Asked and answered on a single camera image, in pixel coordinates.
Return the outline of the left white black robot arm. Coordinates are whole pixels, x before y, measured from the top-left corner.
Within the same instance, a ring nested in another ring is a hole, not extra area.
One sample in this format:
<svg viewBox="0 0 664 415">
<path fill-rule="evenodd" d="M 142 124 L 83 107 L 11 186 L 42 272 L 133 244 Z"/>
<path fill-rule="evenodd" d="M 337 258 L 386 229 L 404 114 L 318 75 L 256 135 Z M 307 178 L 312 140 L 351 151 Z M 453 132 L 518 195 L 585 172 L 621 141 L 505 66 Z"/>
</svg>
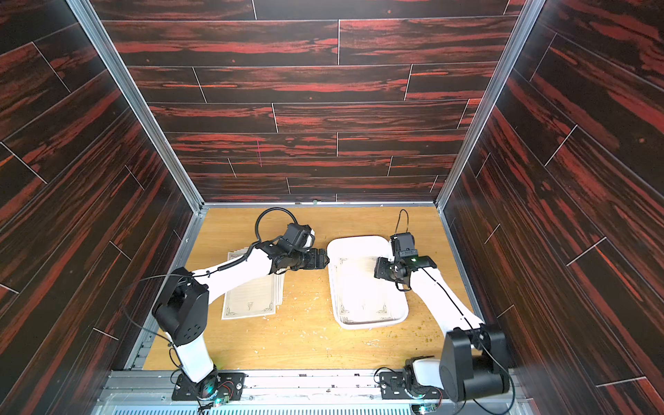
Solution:
<svg viewBox="0 0 664 415">
<path fill-rule="evenodd" d="M 168 276 L 152 314 L 176 351 L 184 385 L 197 399 L 215 399 L 220 388 L 218 370 L 203 338 L 209 306 L 257 278 L 277 271 L 321 270 L 329 262 L 322 248 L 287 251 L 275 242 L 263 242 L 252 244 L 233 261 L 196 271 L 181 267 Z"/>
</svg>

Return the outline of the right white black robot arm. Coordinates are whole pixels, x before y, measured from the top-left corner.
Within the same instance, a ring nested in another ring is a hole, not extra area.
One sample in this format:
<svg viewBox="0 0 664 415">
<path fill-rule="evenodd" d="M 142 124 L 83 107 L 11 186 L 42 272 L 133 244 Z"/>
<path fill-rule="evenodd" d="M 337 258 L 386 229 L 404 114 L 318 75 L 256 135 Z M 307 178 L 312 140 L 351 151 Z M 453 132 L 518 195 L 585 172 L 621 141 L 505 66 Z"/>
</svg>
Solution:
<svg viewBox="0 0 664 415">
<path fill-rule="evenodd" d="M 415 293 L 444 334 L 439 359 L 417 357 L 406 362 L 406 390 L 420 394 L 440 388 L 453 402 L 506 394 L 512 387 L 507 340 L 502 331 L 484 323 L 447 285 L 428 257 L 380 257 L 375 278 Z"/>
</svg>

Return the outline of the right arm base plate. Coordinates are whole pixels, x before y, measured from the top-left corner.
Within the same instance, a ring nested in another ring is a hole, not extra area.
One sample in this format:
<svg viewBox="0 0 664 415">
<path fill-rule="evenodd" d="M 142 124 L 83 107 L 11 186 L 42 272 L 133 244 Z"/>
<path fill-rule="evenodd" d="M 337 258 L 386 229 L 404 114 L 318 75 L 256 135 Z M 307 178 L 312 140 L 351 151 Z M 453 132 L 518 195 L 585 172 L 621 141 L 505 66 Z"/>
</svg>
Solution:
<svg viewBox="0 0 664 415">
<path fill-rule="evenodd" d="M 375 372 L 373 377 L 383 400 L 448 399 L 442 388 L 416 385 L 413 381 L 406 381 L 401 371 L 382 368 Z"/>
</svg>

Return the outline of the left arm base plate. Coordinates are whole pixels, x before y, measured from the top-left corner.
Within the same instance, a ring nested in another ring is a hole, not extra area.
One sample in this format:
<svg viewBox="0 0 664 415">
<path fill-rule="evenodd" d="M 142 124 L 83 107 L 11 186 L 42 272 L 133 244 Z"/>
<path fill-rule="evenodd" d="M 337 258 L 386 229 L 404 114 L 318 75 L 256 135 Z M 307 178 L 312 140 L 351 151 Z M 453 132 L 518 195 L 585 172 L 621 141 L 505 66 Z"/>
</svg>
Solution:
<svg viewBox="0 0 664 415">
<path fill-rule="evenodd" d="M 241 399 L 247 375 L 240 372 L 215 372 L 199 382 L 178 375 L 171 399 L 226 405 Z"/>
</svg>

